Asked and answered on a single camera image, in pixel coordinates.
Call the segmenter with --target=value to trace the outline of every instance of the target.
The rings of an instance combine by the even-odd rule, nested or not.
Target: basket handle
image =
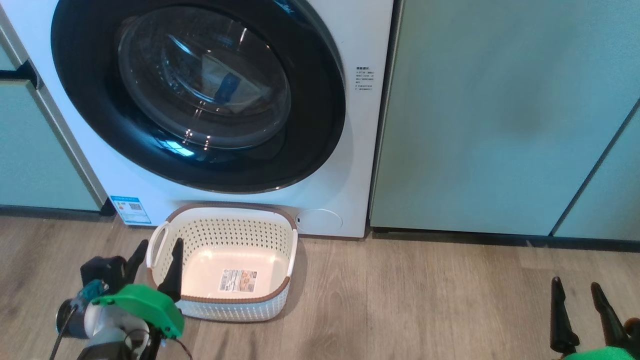
[[[147,247],[147,268],[151,269],[156,267],[158,259],[153,259],[154,257],[154,247],[156,247],[156,240],[158,235],[164,230],[164,235],[162,237],[162,241],[160,241],[160,247],[158,247],[158,254],[162,251],[162,247],[164,246],[164,241],[166,240],[167,235],[169,235],[169,231],[167,227],[169,226],[169,222],[164,222],[162,225],[156,227],[154,233],[151,235],[149,239],[149,246]]]

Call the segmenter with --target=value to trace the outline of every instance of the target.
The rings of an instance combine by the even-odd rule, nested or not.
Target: white washing machine body
[[[56,72],[51,25],[57,2],[0,0],[44,86],[126,224],[159,225],[177,208],[192,202],[253,202],[284,209],[296,219],[301,233],[364,235],[392,0],[311,0],[342,61],[344,129],[332,155],[313,174],[284,188],[249,194],[199,190],[173,182],[141,168],[108,145],[76,110]],[[368,90],[358,90],[358,77],[363,73],[372,78]],[[128,208],[137,208],[136,202],[142,213]]]

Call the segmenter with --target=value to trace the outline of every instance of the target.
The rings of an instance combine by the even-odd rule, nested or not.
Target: white plastic basket
[[[182,299],[176,305],[184,315],[260,322],[282,310],[298,245],[296,223],[287,213],[255,204],[183,206],[149,239],[147,268],[155,287],[169,269],[178,238],[184,252]]]

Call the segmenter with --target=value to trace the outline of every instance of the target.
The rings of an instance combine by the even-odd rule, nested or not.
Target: wooden floor
[[[48,359],[54,314],[93,256],[126,258],[149,229],[0,217],[0,359]],[[450,234],[414,239],[442,240]],[[139,279],[144,278],[139,272]],[[275,320],[188,319],[195,359],[552,359],[550,282],[562,277],[582,349],[602,346],[589,292],[601,282],[624,322],[640,316],[640,254],[429,241],[302,239],[289,299]],[[75,359],[63,340],[57,359]],[[170,343],[159,359],[185,359]]]

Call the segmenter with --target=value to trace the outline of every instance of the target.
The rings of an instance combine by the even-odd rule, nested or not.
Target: cabinet door
[[[29,81],[0,80],[0,205],[99,210],[34,91]]]
[[[640,112],[624,128],[554,235],[640,240]]]
[[[548,235],[640,95],[636,0],[405,0],[371,225]]]
[[[2,37],[0,35],[0,70],[15,70],[9,56],[3,49]]]

